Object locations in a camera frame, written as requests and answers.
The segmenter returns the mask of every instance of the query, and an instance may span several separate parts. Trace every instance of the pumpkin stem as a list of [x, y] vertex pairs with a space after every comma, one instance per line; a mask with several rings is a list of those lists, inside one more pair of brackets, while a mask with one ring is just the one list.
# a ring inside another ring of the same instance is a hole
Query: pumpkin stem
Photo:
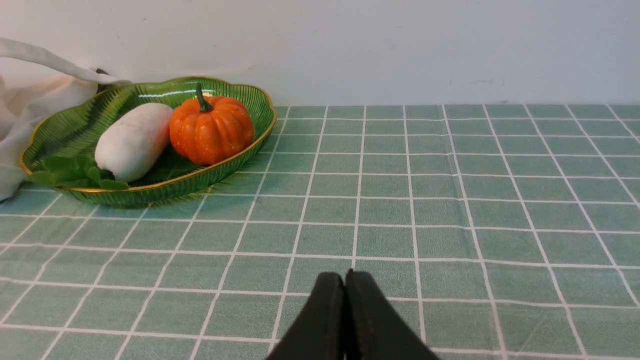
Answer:
[[201, 113], [208, 113], [209, 111], [213, 110], [213, 106], [211, 106], [211, 104], [209, 104], [204, 99], [204, 96], [202, 96], [202, 84], [201, 83], [197, 83], [196, 84], [196, 96], [198, 97], [198, 102], [200, 103], [200, 112]]

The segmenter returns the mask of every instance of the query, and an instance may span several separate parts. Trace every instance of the white radish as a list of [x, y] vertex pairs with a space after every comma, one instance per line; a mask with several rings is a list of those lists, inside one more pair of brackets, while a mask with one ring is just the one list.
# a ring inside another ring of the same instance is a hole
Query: white radish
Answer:
[[127, 112], [100, 136], [95, 148], [98, 167], [119, 181], [143, 177], [169, 142], [172, 113], [171, 106], [155, 102]]

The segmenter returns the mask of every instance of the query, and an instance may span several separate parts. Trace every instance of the green leaf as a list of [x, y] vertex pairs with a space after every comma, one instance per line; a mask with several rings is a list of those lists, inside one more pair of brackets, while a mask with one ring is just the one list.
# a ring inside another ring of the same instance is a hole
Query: green leaf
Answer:
[[44, 167], [50, 172], [79, 172], [80, 168], [77, 166], [74, 158], [68, 158], [66, 156], [49, 156], [42, 162]]
[[82, 169], [83, 172], [86, 172], [87, 167], [95, 167], [95, 160], [91, 156], [87, 155], [76, 155], [74, 159], [79, 169]]
[[91, 179], [76, 179], [71, 181], [61, 181], [58, 186], [67, 188], [95, 188], [96, 184]]
[[123, 181], [115, 181], [115, 180], [100, 180], [100, 187], [105, 190], [126, 190], [129, 188], [129, 184]]
[[100, 170], [97, 167], [86, 167], [84, 173], [91, 179], [96, 185], [100, 185]]
[[56, 186], [56, 176], [48, 171], [36, 171], [24, 178], [31, 183], [41, 184], [44, 186]]

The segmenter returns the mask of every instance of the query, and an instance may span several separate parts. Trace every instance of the leaf-shaped plate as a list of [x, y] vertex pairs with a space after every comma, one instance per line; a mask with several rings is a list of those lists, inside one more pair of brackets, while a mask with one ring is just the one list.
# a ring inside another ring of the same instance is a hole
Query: leaf-shaped plate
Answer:
[[205, 78], [177, 78], [163, 83], [136, 83], [105, 90], [84, 104], [65, 109], [42, 121], [31, 135], [21, 157], [27, 174], [44, 170], [50, 156], [93, 157], [101, 134], [133, 108], [145, 102], [161, 102], [176, 108], [195, 97], [196, 84], [208, 96], [224, 95], [240, 100], [249, 111], [255, 136], [253, 143], [239, 154], [209, 167], [198, 167], [178, 155], [169, 144], [151, 170], [129, 183], [127, 190], [56, 187], [56, 191], [95, 204], [138, 206], [183, 197], [198, 192], [233, 174], [256, 155], [271, 134], [276, 112], [269, 95], [251, 85], [230, 84]]

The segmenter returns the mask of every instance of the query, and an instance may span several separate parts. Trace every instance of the bag handle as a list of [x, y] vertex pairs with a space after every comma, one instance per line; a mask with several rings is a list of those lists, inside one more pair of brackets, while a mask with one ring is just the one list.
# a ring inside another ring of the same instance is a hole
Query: bag handle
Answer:
[[14, 58], [44, 65], [74, 78], [93, 81], [98, 84], [128, 83], [108, 74], [100, 74], [90, 69], [79, 67], [43, 47], [0, 37], [0, 57]]

